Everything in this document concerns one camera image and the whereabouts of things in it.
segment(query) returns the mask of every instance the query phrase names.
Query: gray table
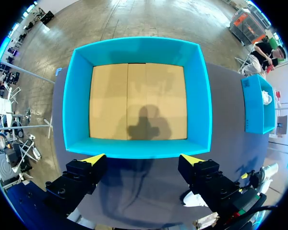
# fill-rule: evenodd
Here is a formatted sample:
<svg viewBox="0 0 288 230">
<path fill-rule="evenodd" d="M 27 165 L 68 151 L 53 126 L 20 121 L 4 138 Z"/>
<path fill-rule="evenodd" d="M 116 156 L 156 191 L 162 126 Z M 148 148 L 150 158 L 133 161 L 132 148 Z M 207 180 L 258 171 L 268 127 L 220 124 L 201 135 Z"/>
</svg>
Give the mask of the gray table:
<svg viewBox="0 0 288 230">
<path fill-rule="evenodd" d="M 212 96 L 213 134 L 211 151 L 196 157 L 213 159 L 220 164 L 224 175 L 235 181 L 245 172 L 260 169 L 269 136 L 244 132 L 245 111 L 240 81 L 243 76 L 210 63 L 206 65 Z M 62 101 L 66 72 L 67 68 L 57 77 L 52 106 L 54 141 L 62 171 L 72 159 L 89 157 L 65 150 Z M 86 219 L 117 228 L 157 229 L 190 224 L 211 211 L 207 207 L 181 205 L 180 195 L 188 185 L 177 168 L 178 158 L 108 158 L 107 174 L 78 208 Z"/>
</svg>

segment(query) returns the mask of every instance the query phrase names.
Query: black cable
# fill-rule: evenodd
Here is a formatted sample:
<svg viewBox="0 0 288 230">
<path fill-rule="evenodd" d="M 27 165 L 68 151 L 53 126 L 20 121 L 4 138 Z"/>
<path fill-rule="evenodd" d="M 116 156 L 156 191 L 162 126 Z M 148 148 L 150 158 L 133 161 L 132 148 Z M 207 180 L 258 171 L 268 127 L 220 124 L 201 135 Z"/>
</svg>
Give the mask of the black cable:
<svg viewBox="0 0 288 230">
<path fill-rule="evenodd" d="M 242 214 L 241 216 L 238 216 L 236 218 L 234 218 L 230 223 L 226 224 L 224 227 L 230 227 L 232 224 L 247 218 L 248 216 L 255 214 L 256 212 L 260 212 L 260 211 L 264 211 L 264 210 L 275 210 L 277 208 L 277 206 L 262 206 L 262 207 L 256 207 L 256 208 L 251 208 L 249 211 L 247 211 L 246 213 Z"/>
</svg>

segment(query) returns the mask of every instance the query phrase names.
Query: cardboard bottom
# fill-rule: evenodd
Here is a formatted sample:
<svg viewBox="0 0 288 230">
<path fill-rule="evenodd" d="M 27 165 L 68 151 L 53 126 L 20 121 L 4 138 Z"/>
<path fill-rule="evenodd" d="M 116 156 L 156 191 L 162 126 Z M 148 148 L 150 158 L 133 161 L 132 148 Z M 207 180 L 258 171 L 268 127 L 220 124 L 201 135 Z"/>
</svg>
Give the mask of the cardboard bottom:
<svg viewBox="0 0 288 230">
<path fill-rule="evenodd" d="M 94 67 L 89 125 L 92 138 L 186 139 L 183 67 L 154 63 Z"/>
</svg>

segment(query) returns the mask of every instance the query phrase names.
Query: blue bin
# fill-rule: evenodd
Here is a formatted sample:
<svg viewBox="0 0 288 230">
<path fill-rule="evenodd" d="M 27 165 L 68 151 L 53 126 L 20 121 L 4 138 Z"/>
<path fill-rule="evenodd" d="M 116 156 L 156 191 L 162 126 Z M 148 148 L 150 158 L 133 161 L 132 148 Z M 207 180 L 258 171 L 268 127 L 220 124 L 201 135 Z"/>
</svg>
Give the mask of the blue bin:
<svg viewBox="0 0 288 230">
<path fill-rule="evenodd" d="M 94 66 L 159 63 L 183 66 L 187 96 L 187 139 L 112 140 L 89 137 L 89 97 Z M 200 46 L 162 37 L 126 37 L 74 50 L 63 97 L 63 134 L 67 151 L 107 157 L 150 159 L 210 151 L 212 106 L 208 74 Z"/>
<path fill-rule="evenodd" d="M 245 104 L 245 132 L 265 134 L 275 128 L 275 101 L 272 86 L 259 74 L 241 80 Z M 264 105 L 262 90 L 272 96 Z"/>
</svg>

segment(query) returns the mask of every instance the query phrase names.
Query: black shirt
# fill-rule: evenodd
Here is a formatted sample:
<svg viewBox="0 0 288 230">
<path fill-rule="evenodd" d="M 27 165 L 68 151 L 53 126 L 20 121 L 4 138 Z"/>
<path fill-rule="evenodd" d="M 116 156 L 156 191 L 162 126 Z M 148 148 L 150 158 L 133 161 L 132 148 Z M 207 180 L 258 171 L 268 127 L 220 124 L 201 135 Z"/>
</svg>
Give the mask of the black shirt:
<svg viewBox="0 0 288 230">
<path fill-rule="evenodd" d="M 270 57 L 272 59 L 273 66 L 278 65 L 277 58 L 273 58 L 271 55 L 273 49 L 269 43 L 260 42 L 260 43 L 257 43 L 256 46 L 259 47 L 268 57 Z M 267 66 L 269 66 L 268 61 L 263 56 L 261 56 L 256 50 L 251 52 L 251 54 L 254 55 L 255 57 L 257 57 L 260 65 L 263 67 L 263 69 L 265 69 Z"/>
</svg>

